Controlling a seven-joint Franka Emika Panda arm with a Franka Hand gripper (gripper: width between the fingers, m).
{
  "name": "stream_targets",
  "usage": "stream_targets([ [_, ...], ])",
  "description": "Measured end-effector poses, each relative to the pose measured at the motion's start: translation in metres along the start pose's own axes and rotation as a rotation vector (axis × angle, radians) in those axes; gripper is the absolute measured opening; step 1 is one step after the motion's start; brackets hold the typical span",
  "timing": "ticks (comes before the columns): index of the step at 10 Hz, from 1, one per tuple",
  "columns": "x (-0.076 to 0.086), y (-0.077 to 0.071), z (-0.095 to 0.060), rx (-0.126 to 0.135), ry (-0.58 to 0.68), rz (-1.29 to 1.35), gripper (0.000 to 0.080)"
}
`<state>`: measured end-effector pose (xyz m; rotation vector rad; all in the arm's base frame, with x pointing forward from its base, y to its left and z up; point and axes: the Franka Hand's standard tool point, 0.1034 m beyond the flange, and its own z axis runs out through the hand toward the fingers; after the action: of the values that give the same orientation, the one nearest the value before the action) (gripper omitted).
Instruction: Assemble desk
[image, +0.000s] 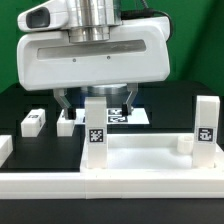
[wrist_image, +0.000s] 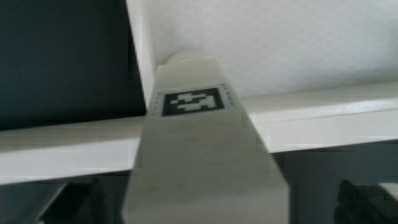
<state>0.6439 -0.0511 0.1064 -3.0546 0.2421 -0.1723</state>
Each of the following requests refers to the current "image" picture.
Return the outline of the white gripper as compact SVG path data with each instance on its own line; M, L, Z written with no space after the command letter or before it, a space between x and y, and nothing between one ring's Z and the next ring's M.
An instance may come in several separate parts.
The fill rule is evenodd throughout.
M137 83L163 81L170 73L169 34L166 17L126 20L99 42L72 44L66 31L27 34L17 46L19 82L29 91L54 89L66 120L76 119L66 88L129 83L122 104L122 115L128 116Z

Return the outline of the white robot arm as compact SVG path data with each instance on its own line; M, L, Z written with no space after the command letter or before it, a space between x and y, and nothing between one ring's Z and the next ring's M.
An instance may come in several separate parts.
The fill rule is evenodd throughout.
M170 73L173 24L164 12L123 11L120 5L120 0L48 0L21 13L20 84L28 91L51 89L68 119L76 116L68 88L126 84L130 95L122 114L131 114L138 85L163 81Z

